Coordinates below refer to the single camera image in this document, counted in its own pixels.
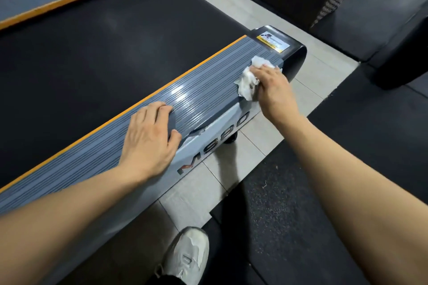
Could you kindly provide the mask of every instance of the person's left hand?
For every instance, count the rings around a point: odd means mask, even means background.
[[[164,102],[154,102],[131,117],[118,167],[135,176],[138,182],[163,172],[177,152],[181,134],[172,130],[168,140],[172,109]]]

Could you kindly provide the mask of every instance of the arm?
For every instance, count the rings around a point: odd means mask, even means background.
[[[0,218],[0,284],[39,282],[95,218],[166,169],[181,140],[175,130],[168,140],[171,110],[156,102],[132,115],[116,168]]]
[[[426,284],[428,206],[354,157],[299,114],[279,70],[261,81],[263,114],[290,144],[339,237],[376,284]]]

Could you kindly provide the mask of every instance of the white cloth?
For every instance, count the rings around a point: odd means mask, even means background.
[[[251,65],[256,68],[260,68],[263,65],[267,65],[271,68],[274,66],[266,59],[262,57],[255,56],[251,59]],[[238,85],[238,95],[245,98],[246,100],[255,100],[254,93],[259,84],[259,80],[252,74],[249,70],[249,66],[244,69],[242,72],[239,81],[235,82]]]

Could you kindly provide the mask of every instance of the treadmill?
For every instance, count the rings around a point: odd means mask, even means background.
[[[22,1],[32,8],[0,11],[0,214],[117,165],[131,115],[151,102],[174,107],[169,129],[183,136],[164,174],[99,217],[42,284],[60,281],[259,112],[234,84],[253,56],[292,80],[307,54],[205,0],[7,0]]]

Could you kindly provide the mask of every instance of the shoe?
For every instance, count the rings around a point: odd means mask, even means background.
[[[178,277],[186,285],[198,285],[208,261],[209,241],[204,230],[184,228],[169,245],[154,273]]]

